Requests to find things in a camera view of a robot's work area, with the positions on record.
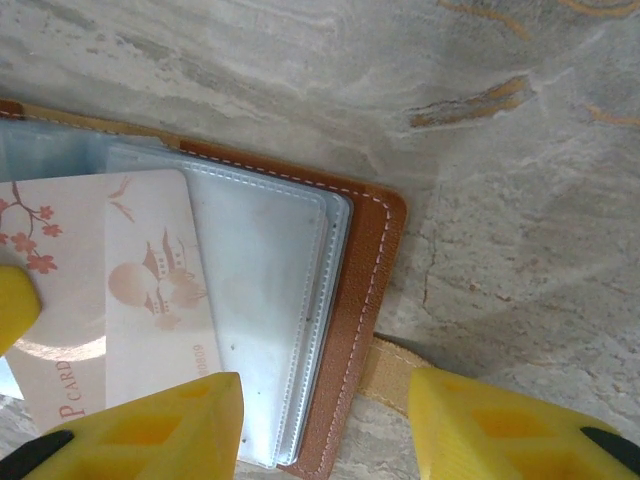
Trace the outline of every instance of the leather cover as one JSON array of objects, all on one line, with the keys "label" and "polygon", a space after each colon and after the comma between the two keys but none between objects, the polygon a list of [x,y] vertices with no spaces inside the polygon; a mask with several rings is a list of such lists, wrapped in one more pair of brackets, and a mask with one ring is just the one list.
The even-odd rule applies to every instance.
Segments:
[{"label": "leather cover", "polygon": [[[373,370],[368,370],[369,380],[363,391],[365,394],[377,395],[374,398],[387,405],[400,405],[402,410],[399,411],[406,411],[406,401],[403,404],[402,399],[394,397],[382,400],[393,395],[376,390],[386,384],[375,372],[382,365],[395,368],[392,365],[396,362],[396,366],[406,369],[410,363],[398,361],[394,355],[400,355],[398,351],[394,353],[393,349],[383,350],[384,355],[381,355],[378,348],[382,345],[380,343],[374,344],[374,348],[369,350],[407,215],[406,204],[397,193],[378,185],[160,130],[10,100],[0,100],[0,116],[47,120],[109,133],[153,135],[176,150],[333,190],[350,198],[353,204],[351,229],[300,456],[294,465],[282,468],[304,479],[329,478],[349,408],[364,371],[367,352],[370,352],[369,365],[374,367]],[[407,385],[408,382],[406,385],[401,382],[392,387],[401,388],[406,396]]]}]

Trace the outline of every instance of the pink flower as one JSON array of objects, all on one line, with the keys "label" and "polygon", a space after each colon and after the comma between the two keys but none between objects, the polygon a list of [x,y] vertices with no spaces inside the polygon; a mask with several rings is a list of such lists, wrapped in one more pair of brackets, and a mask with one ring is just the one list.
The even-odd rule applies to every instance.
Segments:
[{"label": "pink flower", "polygon": [[27,268],[29,270],[38,270],[42,274],[49,273],[49,270],[57,270],[58,266],[53,263],[53,257],[51,255],[43,255],[38,257],[36,255],[27,256]]},{"label": "pink flower", "polygon": [[42,233],[49,237],[57,237],[62,233],[62,230],[60,230],[60,225],[57,224],[45,225],[44,227],[42,227]]},{"label": "pink flower", "polygon": [[40,218],[43,220],[51,220],[51,217],[53,217],[53,210],[49,205],[40,207]]},{"label": "pink flower", "polygon": [[13,237],[11,237],[11,241],[16,246],[16,252],[33,252],[33,249],[38,245],[36,242],[27,237],[23,232],[16,233]]}]

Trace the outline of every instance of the crack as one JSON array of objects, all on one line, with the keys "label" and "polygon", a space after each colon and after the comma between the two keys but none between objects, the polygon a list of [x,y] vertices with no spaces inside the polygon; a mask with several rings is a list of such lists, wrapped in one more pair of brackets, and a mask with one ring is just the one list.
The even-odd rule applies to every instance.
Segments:
[{"label": "crack", "polygon": [[437,226],[437,218],[438,218],[438,213],[440,211],[440,199],[442,198],[442,184],[440,184],[440,186],[438,187],[438,197],[436,198],[436,208],[435,208],[435,215],[434,215],[434,225],[433,225],[433,234],[431,235],[431,262],[429,262],[429,265],[427,265],[427,268],[424,271],[424,285],[423,285],[423,290],[424,293],[422,294],[422,308],[426,310],[427,307],[427,301],[429,300],[429,274],[431,273],[431,269],[435,266],[436,264],[436,257],[438,255],[438,243],[436,241],[437,238],[437,234],[438,234],[438,229],[436,228]]}]

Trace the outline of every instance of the marble surface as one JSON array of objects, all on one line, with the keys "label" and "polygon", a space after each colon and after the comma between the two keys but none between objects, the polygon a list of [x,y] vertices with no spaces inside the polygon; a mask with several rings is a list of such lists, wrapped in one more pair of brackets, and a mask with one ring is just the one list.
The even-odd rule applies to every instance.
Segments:
[{"label": "marble surface", "polygon": [[[640,442],[639,9],[0,0],[0,95],[398,188],[378,331]],[[7,451],[34,432],[0,406]],[[333,478],[417,478],[406,421],[358,398]]]}]

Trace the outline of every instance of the white stitching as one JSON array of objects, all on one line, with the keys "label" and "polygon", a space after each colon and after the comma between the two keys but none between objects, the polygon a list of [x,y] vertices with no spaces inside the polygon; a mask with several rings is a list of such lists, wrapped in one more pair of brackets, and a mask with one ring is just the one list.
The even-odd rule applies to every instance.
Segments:
[{"label": "white stitching", "polygon": [[[16,114],[16,113],[10,113],[10,112],[5,112],[0,110],[0,114],[9,116],[9,117],[16,117],[16,118],[32,118],[35,120],[43,120],[46,122],[50,122],[50,123],[57,123],[60,125],[68,125],[70,127],[75,127],[75,128],[81,128],[83,130],[93,130],[93,131],[102,131],[105,133],[111,133],[113,135],[118,135],[117,132],[112,132],[109,130],[101,130],[98,128],[91,128],[91,127],[85,127],[82,125],[75,125],[72,123],[67,123],[67,122],[60,122],[57,120],[51,120],[48,118],[43,118],[43,117],[37,117],[35,115],[28,115],[28,114]],[[207,155],[202,155],[200,153],[196,153],[196,152],[191,152],[189,150],[183,150],[181,148],[175,148],[175,147],[171,147],[170,145],[168,146],[169,148],[173,149],[173,150],[179,150],[181,152],[184,153],[189,153],[191,155],[196,155],[198,157],[201,158],[206,158],[208,160],[216,160],[218,162],[222,162],[222,163],[226,163],[229,165],[235,165],[237,167],[242,167],[242,168],[248,168],[250,170],[258,170],[261,172],[264,172],[265,170],[263,168],[260,167],[252,167],[250,165],[245,165],[239,162],[232,162],[230,160],[225,160],[223,158],[217,158],[217,157],[213,157],[213,156],[207,156]],[[278,176],[278,177],[282,177],[282,178],[290,178],[293,180],[297,180],[297,181],[302,181],[301,178],[299,177],[291,177],[290,175],[284,174],[284,173],[279,173],[279,172],[274,172],[273,170],[269,170],[268,171],[269,174],[274,175],[274,176]],[[326,187],[329,188],[330,190],[334,190],[334,191],[340,191],[340,192],[345,192],[345,193],[350,193],[352,195],[362,195],[365,198],[371,198],[374,202],[379,203],[380,205],[382,205],[382,207],[385,209],[386,212],[386,221],[384,224],[384,230],[382,232],[382,235],[380,237],[380,245],[378,247],[378,256],[376,257],[376,262],[375,265],[373,267],[373,270],[371,272],[371,279],[369,280],[369,289],[367,290],[367,296],[364,299],[364,304],[362,306],[362,310],[360,311],[360,318],[358,320],[358,329],[356,330],[356,335],[353,339],[353,346],[351,347],[351,354],[349,355],[349,361],[347,362],[347,369],[345,371],[344,377],[342,378],[342,387],[340,388],[340,394],[338,395],[338,403],[336,405],[336,409],[333,413],[333,419],[331,421],[331,426],[329,427],[329,435],[327,436],[327,442],[325,443],[324,449],[322,451],[322,457],[320,459],[320,465],[318,466],[318,469],[315,471],[309,471],[309,470],[303,470],[300,467],[292,467],[292,470],[294,471],[298,471],[298,472],[302,472],[302,473],[306,473],[308,475],[314,475],[317,476],[320,474],[320,472],[322,472],[326,466],[326,462],[327,462],[327,450],[329,449],[329,444],[331,443],[331,440],[336,436],[336,432],[335,432],[335,428],[336,428],[336,421],[338,419],[338,411],[340,409],[340,406],[342,405],[342,403],[344,402],[344,396],[345,396],[345,390],[346,390],[346,385],[347,385],[347,378],[349,377],[349,374],[351,373],[351,367],[353,365],[353,357],[355,355],[355,351],[356,348],[361,340],[360,336],[362,334],[362,326],[364,324],[364,316],[367,313],[367,309],[369,307],[369,298],[371,297],[371,294],[373,293],[373,289],[375,287],[375,283],[376,283],[376,275],[377,275],[377,269],[378,266],[380,265],[381,261],[382,261],[382,255],[384,254],[384,242],[386,240],[386,236],[387,236],[387,232],[389,231],[389,227],[391,224],[391,209],[389,207],[389,204],[382,201],[381,199],[372,196],[369,193],[360,193],[360,192],[356,192],[353,190],[348,190],[346,188],[338,188],[338,187],[334,187],[333,185],[325,185],[324,183],[320,183],[320,182],[312,182],[313,185],[316,185],[318,187]]]}]

